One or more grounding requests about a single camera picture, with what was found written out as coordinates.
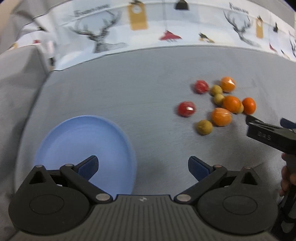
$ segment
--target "yellow ball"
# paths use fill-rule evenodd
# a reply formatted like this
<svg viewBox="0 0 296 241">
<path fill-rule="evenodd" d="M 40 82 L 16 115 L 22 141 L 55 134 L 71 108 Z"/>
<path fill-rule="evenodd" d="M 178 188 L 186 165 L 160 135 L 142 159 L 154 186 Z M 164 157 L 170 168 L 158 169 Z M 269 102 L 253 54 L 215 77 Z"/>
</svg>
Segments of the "yellow ball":
<svg viewBox="0 0 296 241">
<path fill-rule="evenodd" d="M 216 105 L 222 105 L 223 104 L 223 99 L 224 99 L 225 97 L 224 97 L 224 95 L 222 95 L 222 94 L 216 94 L 215 96 L 214 96 L 214 102 L 215 102 L 215 104 Z"/>
<path fill-rule="evenodd" d="M 208 135 L 213 130 L 213 124 L 208 120 L 201 120 L 195 126 L 197 132 L 201 135 Z"/>
<path fill-rule="evenodd" d="M 212 96 L 215 96 L 216 94 L 222 94 L 223 90 L 220 86 L 218 85 L 213 85 L 213 87 L 210 90 L 210 93 Z"/>
<path fill-rule="evenodd" d="M 237 112 L 237 114 L 241 114 L 244 112 L 244 105 L 241 103 L 241 106 L 239 108 L 239 111 Z"/>
</svg>

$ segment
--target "blue plate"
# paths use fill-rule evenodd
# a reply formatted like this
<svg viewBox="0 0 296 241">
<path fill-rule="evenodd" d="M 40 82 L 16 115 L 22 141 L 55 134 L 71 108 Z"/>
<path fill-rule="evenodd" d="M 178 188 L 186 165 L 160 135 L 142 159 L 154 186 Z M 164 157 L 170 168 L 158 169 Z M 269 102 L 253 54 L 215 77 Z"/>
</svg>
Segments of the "blue plate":
<svg viewBox="0 0 296 241">
<path fill-rule="evenodd" d="M 78 116 L 53 128 L 37 150 L 34 165 L 59 169 L 91 155 L 99 159 L 99 170 L 89 180 L 92 184 L 113 197 L 132 193 L 137 171 L 134 150 L 123 131 L 102 117 Z"/>
</svg>

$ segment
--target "plastic-wrapped red ball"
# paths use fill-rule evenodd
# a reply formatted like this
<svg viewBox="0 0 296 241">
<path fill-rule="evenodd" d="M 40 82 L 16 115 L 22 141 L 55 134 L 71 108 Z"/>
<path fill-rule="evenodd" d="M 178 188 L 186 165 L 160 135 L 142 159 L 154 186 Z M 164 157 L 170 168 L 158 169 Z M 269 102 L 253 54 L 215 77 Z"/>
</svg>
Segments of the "plastic-wrapped red ball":
<svg viewBox="0 0 296 241">
<path fill-rule="evenodd" d="M 191 116 L 195 113 L 195 104 L 191 101 L 184 101 L 178 106 L 178 114 L 184 117 Z"/>
<path fill-rule="evenodd" d="M 204 80 L 196 81 L 194 88 L 198 94 L 204 94 L 209 91 L 209 85 Z"/>
</svg>

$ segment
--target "gray tabletop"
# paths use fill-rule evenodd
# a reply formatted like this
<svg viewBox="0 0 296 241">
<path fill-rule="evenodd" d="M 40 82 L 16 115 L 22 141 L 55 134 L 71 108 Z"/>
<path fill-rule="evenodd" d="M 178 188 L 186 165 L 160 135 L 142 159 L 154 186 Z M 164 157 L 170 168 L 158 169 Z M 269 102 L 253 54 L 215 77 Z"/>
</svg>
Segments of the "gray tabletop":
<svg viewBox="0 0 296 241">
<path fill-rule="evenodd" d="M 244 115 L 227 127 L 198 135 L 193 124 L 209 117 L 211 96 L 193 93 L 196 79 L 210 84 L 229 75 L 234 95 L 257 102 L 255 117 L 279 125 L 296 121 L 295 63 L 269 53 L 226 47 L 170 47 L 114 54 L 53 72 L 45 83 L 23 133 L 15 185 L 32 168 L 35 152 L 60 122 L 79 115 L 98 115 L 121 127 L 138 161 L 134 194 L 175 195 L 197 181 L 187 168 L 191 155 L 230 170 L 253 166 L 270 190 L 280 180 L 280 152 L 246 137 Z M 197 113 L 176 115 L 182 101 Z"/>
</svg>

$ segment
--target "orange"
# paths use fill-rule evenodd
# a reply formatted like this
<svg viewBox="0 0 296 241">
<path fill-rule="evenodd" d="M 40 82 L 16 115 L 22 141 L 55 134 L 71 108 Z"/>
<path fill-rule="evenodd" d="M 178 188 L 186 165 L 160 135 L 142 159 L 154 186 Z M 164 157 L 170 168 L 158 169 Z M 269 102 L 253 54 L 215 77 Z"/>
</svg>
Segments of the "orange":
<svg viewBox="0 0 296 241">
<path fill-rule="evenodd" d="M 216 108 L 212 112 L 212 121 L 217 126 L 227 126 L 232 121 L 231 113 L 223 108 Z"/>
<path fill-rule="evenodd" d="M 237 84 L 236 84 L 235 80 L 229 76 L 223 77 L 221 79 L 220 86 L 224 92 L 229 93 L 229 92 L 233 91 L 235 89 L 236 85 Z"/>
<path fill-rule="evenodd" d="M 240 100 L 235 96 L 225 96 L 223 99 L 223 106 L 232 113 L 238 113 L 240 109 Z"/>
<path fill-rule="evenodd" d="M 244 99 L 242 101 L 242 104 L 244 105 L 244 112 L 247 115 L 251 115 L 255 112 L 256 102 L 252 98 L 248 97 L 248 98 Z"/>
</svg>

